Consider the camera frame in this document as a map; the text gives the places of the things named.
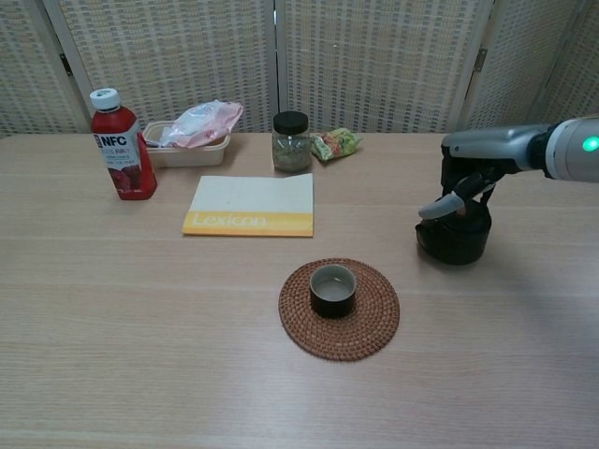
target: red juice bottle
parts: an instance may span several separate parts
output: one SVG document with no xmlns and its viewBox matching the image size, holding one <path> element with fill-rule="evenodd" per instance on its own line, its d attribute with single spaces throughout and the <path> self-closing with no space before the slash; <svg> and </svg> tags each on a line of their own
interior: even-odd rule
<svg viewBox="0 0 599 449">
<path fill-rule="evenodd" d="M 157 183 L 138 118 L 121 106 L 115 89 L 98 89 L 90 98 L 96 108 L 92 119 L 95 143 L 104 156 L 117 194 L 121 199 L 148 199 Z"/>
</svg>

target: black jar lid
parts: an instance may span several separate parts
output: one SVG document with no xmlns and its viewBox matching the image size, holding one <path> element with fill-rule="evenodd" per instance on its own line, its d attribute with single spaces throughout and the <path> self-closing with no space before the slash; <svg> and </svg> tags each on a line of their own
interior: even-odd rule
<svg viewBox="0 0 599 449">
<path fill-rule="evenodd" d="M 295 136 L 308 129 L 308 116 L 295 110 L 279 112 L 272 119 L 272 127 L 279 134 Z"/>
</svg>

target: woven screen panel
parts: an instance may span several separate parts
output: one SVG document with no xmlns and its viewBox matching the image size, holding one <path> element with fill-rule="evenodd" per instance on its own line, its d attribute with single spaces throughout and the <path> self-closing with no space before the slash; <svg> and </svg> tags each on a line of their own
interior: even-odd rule
<svg viewBox="0 0 599 449">
<path fill-rule="evenodd" d="M 239 130 L 269 129 L 263 0 L 60 0 L 60 6 L 93 88 L 116 88 L 142 124 L 174 120 L 217 98 L 243 104 Z"/>
<path fill-rule="evenodd" d="M 314 130 L 445 131 L 482 4 L 285 0 L 289 107 Z"/>
<path fill-rule="evenodd" d="M 576 9 L 575 0 L 505 0 L 468 127 L 526 123 Z"/>
<path fill-rule="evenodd" d="M 25 2 L 0 2 L 0 138 L 20 133 L 76 133 L 74 111 Z"/>
<path fill-rule="evenodd" d="M 599 0 L 581 17 L 549 80 L 540 116 L 559 122 L 599 112 Z"/>
</svg>

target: bottle label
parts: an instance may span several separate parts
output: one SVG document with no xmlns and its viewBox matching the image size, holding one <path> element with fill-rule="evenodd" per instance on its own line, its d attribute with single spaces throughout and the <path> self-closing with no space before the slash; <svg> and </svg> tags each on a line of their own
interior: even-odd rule
<svg viewBox="0 0 599 449">
<path fill-rule="evenodd" d="M 141 189 L 139 162 L 139 122 L 121 134 L 94 134 L 95 143 L 104 156 L 106 168 L 119 192 Z"/>
</svg>

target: white bottle cap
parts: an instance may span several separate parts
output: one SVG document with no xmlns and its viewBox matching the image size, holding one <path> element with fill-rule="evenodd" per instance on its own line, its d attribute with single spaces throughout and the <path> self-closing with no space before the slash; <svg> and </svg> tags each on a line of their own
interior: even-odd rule
<svg viewBox="0 0 599 449">
<path fill-rule="evenodd" d="M 98 110 L 115 109 L 121 106 L 121 96 L 110 87 L 98 89 L 90 94 L 92 105 Z"/>
</svg>

